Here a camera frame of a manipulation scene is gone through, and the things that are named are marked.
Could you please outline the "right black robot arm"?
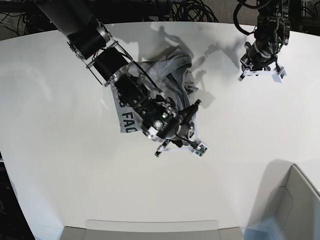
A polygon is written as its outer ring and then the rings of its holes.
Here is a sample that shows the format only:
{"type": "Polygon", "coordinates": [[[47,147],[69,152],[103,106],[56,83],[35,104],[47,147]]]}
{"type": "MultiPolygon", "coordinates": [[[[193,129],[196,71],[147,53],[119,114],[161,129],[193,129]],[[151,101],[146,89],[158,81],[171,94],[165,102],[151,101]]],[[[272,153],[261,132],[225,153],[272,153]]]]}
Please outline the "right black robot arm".
{"type": "Polygon", "coordinates": [[[112,87],[122,131],[141,131],[165,147],[197,148],[194,117],[199,101],[188,75],[190,56],[180,47],[158,60],[136,62],[83,0],[37,0],[35,4],[67,37],[71,50],[112,87]]]}

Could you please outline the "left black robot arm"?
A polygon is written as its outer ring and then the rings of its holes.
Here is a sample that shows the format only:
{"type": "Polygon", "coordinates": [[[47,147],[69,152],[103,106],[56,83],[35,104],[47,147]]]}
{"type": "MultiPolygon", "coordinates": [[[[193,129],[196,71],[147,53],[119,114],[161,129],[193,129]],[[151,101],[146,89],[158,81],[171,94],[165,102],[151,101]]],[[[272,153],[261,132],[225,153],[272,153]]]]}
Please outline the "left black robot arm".
{"type": "Polygon", "coordinates": [[[244,44],[245,54],[240,59],[243,70],[262,71],[277,63],[278,54],[289,43],[291,23],[289,20],[288,0],[258,0],[256,5],[239,0],[233,11],[236,29],[246,36],[253,35],[254,43],[244,44]],[[257,10],[257,22],[253,31],[244,30],[238,21],[242,7],[257,10]]]}

